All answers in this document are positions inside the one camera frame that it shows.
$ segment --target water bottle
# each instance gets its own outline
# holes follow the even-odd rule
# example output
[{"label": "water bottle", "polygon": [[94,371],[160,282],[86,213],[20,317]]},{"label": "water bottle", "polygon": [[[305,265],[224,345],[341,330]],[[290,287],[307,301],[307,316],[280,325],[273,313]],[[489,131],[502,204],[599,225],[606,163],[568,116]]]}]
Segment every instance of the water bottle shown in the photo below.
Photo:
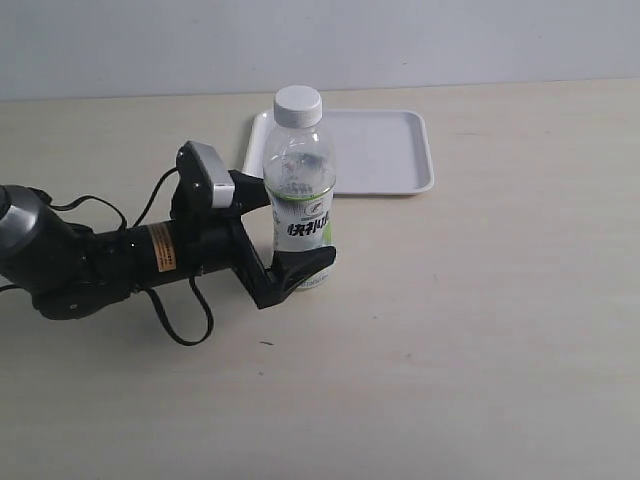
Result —
[{"label": "water bottle", "polygon": [[[332,245],[336,164],[322,126],[322,98],[311,87],[285,87],[276,93],[273,114],[276,126],[267,138],[262,166],[273,206],[274,249],[300,252]],[[329,269],[300,288],[319,285]]]}]

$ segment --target wooden table surface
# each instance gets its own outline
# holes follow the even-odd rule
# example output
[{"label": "wooden table surface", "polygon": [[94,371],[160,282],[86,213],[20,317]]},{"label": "wooden table surface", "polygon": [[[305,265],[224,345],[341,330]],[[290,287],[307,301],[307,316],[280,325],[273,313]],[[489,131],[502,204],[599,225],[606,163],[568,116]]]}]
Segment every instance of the wooden table surface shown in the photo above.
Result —
[{"label": "wooden table surface", "polygon": [[[240,167],[270,98],[0,103],[0,183],[133,218],[187,139]],[[324,98],[421,113],[434,189],[337,199],[330,281],[281,306],[202,279],[217,328],[196,348],[143,296],[53,322],[3,294],[1,478],[640,477],[640,81]],[[246,224],[266,251],[269,210]],[[202,331],[185,283],[160,293]]]}]

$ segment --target wire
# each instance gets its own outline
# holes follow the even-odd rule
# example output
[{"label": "wire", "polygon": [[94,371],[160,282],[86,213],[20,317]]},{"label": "wire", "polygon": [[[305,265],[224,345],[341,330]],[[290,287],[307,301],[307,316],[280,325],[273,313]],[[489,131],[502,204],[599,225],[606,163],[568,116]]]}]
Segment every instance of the wire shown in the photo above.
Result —
[{"label": "wire", "polygon": [[87,200],[95,200],[108,207],[111,207],[120,217],[120,226],[118,227],[118,230],[127,229],[127,219],[122,214],[122,212],[118,210],[113,204],[107,202],[106,200],[100,197],[96,197],[95,195],[83,195],[82,197],[76,198],[73,202],[67,203],[66,205],[49,205],[49,206],[51,207],[52,210],[55,210],[57,212],[68,212],[70,210],[73,210],[74,208],[78,208],[81,204],[83,204]]},{"label": "wire", "polygon": [[158,294],[154,289],[152,288],[142,289],[144,293],[149,295],[149,298],[151,299],[151,303],[153,304],[153,308],[155,309],[156,314],[158,315],[158,319],[160,320],[160,324],[162,325],[162,327],[169,334],[169,336],[172,338],[173,341],[185,347],[193,347],[194,345],[198,345],[199,343],[204,342],[207,338],[209,338],[209,336],[213,332],[213,327],[215,325],[215,320],[213,318],[213,313],[211,312],[211,307],[209,307],[209,304],[207,303],[204,296],[202,295],[202,292],[196,285],[196,279],[194,276],[189,277],[189,286],[191,287],[191,291],[196,296],[196,299],[202,306],[205,316],[207,317],[207,330],[202,336],[202,338],[200,338],[200,340],[195,340],[195,341],[185,340],[184,338],[182,338],[180,335],[176,333],[176,331],[171,326],[169,317],[167,317],[167,312],[164,309],[164,305],[162,305],[162,300],[160,300],[160,297],[158,296]]},{"label": "wire", "polygon": [[142,213],[140,214],[138,219],[135,222],[133,222],[134,227],[137,227],[138,225],[140,225],[140,222],[142,222],[142,220],[144,220],[144,217],[147,216],[147,213],[149,213],[149,210],[151,209],[151,206],[153,205],[153,202],[155,201],[156,196],[160,191],[160,187],[162,187],[162,184],[165,182],[165,180],[169,178],[171,175],[173,175],[174,173],[176,173],[177,171],[178,171],[178,168],[173,167],[171,170],[165,172],[165,174],[160,177],[160,180],[158,180],[158,183],[153,189],[153,193],[151,193],[151,197],[149,198],[147,205],[144,207],[144,210],[142,210]]},{"label": "wire", "polygon": [[17,285],[14,284],[9,284],[9,285],[4,285],[2,287],[0,287],[0,293],[2,292],[8,292],[9,290],[21,290],[22,287],[19,287]]}]

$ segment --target robotic arm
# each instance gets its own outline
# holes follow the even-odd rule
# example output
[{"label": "robotic arm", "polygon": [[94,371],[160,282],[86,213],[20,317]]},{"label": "robotic arm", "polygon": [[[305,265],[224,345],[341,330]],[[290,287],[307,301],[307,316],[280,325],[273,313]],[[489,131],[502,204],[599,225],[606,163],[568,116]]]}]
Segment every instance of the robotic arm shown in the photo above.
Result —
[{"label": "robotic arm", "polygon": [[[171,220],[138,226],[162,181],[176,170],[180,182]],[[53,320],[86,317],[144,291],[169,335],[183,345],[196,345],[213,328],[196,276],[230,268],[262,309],[283,302],[300,283],[333,264],[335,249],[324,247],[276,251],[265,269],[241,216],[268,204],[261,179],[227,171],[213,147],[191,141],[178,151],[176,168],[161,179],[141,219],[129,229],[122,217],[118,230],[96,234],[61,220],[54,210],[70,208],[53,206],[41,190],[0,186],[0,274],[13,282],[0,291],[26,290],[34,308]],[[184,340],[173,331],[153,290],[187,278],[208,319],[207,333],[199,341]]]}]

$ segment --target white tray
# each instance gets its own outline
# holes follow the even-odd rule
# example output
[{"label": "white tray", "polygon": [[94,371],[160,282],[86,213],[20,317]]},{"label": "white tray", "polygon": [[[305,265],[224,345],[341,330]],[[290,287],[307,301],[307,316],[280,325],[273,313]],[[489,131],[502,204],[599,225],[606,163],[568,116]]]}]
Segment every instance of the white tray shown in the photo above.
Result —
[{"label": "white tray", "polygon": [[[336,151],[335,193],[412,195],[433,186],[427,131],[405,110],[325,110],[323,122]],[[262,153],[275,125],[273,110],[256,115],[242,171],[262,177]]]}]

